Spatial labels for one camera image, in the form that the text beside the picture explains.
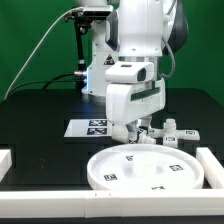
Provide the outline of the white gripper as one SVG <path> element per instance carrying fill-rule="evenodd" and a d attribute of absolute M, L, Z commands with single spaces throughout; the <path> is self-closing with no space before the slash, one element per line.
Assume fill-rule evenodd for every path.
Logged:
<path fill-rule="evenodd" d="M 165 106 L 165 81 L 139 84 L 109 84 L 106 92 L 106 117 L 112 124 L 126 125 L 130 143 L 138 141 L 136 120 L 151 130 L 151 114 Z"/>

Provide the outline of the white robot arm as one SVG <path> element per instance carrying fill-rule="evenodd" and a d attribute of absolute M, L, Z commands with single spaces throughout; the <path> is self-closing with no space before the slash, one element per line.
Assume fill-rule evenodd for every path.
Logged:
<path fill-rule="evenodd" d="M 151 115 L 165 106 L 165 74 L 158 59 L 179 50 L 188 25 L 182 0 L 90 0 L 93 60 L 89 96 L 106 102 L 112 138 L 153 143 Z"/>

